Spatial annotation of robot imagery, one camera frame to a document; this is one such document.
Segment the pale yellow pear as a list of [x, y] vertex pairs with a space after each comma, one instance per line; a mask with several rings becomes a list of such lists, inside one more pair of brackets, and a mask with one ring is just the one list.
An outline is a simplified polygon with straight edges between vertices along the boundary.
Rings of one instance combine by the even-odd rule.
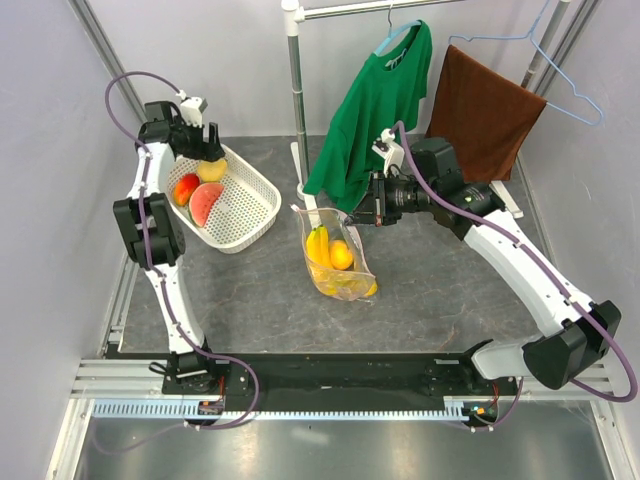
[[196, 173], [206, 183], [219, 182], [226, 174], [228, 164], [225, 158], [216, 161], [200, 161]]

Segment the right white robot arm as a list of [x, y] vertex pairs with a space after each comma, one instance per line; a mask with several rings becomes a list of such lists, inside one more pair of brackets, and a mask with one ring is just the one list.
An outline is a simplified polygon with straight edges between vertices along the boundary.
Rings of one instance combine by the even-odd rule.
[[[396, 224], [408, 213], [431, 213], [494, 268], [536, 323], [533, 336], [473, 347], [471, 360], [457, 371], [465, 391], [481, 393], [494, 379], [526, 374], [559, 390], [606, 355], [606, 339], [617, 331], [620, 310], [611, 301], [594, 302], [562, 276], [519, 229], [491, 185], [466, 182], [449, 142], [428, 138], [406, 151], [383, 134], [372, 150], [384, 165], [371, 173], [349, 221], [381, 227]], [[401, 171], [407, 153], [416, 175]]]

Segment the watermelon slice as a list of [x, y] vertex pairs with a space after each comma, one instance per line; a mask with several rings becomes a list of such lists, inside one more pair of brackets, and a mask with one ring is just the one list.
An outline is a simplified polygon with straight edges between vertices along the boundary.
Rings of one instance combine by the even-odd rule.
[[211, 209], [222, 195], [224, 186], [220, 183], [204, 183], [196, 188], [189, 200], [191, 220], [198, 227], [204, 227]]

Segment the orange peach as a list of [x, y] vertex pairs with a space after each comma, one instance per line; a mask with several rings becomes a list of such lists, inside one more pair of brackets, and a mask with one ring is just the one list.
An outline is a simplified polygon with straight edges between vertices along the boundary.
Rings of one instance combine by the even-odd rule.
[[348, 270], [354, 262], [354, 255], [344, 240], [332, 240], [329, 243], [329, 257], [336, 270]]

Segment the yellow banana bunch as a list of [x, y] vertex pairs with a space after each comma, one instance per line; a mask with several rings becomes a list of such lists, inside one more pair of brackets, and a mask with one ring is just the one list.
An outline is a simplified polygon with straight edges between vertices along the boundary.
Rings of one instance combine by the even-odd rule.
[[306, 239], [306, 252], [309, 259], [317, 265], [331, 269], [329, 253], [329, 234], [325, 226], [314, 228]]

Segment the yellow mango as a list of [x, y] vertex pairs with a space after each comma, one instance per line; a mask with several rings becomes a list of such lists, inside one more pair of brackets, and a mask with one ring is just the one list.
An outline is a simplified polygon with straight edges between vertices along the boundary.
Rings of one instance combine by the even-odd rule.
[[324, 295], [344, 301], [371, 297], [378, 291], [374, 276], [352, 271], [322, 272], [316, 287]]

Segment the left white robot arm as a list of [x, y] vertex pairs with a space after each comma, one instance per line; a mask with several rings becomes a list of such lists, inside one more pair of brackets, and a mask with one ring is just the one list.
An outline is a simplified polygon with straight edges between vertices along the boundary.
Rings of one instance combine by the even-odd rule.
[[168, 337], [168, 359], [150, 369], [164, 377], [165, 394], [205, 395], [221, 388], [221, 375], [203, 330], [195, 320], [182, 275], [186, 241], [162, 183], [178, 153], [202, 143], [178, 106], [155, 101], [144, 106], [145, 122], [134, 140], [138, 166], [127, 197], [113, 212], [129, 258], [144, 271], [160, 305]]

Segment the clear zip top bag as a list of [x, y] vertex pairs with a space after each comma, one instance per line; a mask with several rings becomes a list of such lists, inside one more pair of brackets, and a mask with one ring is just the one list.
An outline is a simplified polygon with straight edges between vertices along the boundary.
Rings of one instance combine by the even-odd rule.
[[297, 215], [301, 246], [310, 278], [323, 295], [356, 301], [377, 293], [375, 275], [366, 263], [361, 238], [347, 215], [334, 208], [290, 208]]

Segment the red mango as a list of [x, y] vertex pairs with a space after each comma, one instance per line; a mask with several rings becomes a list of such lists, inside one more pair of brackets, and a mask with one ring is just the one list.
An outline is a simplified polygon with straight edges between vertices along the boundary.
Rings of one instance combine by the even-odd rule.
[[184, 175], [174, 186], [173, 199], [177, 206], [184, 207], [188, 204], [194, 191], [200, 186], [200, 178], [195, 173]]

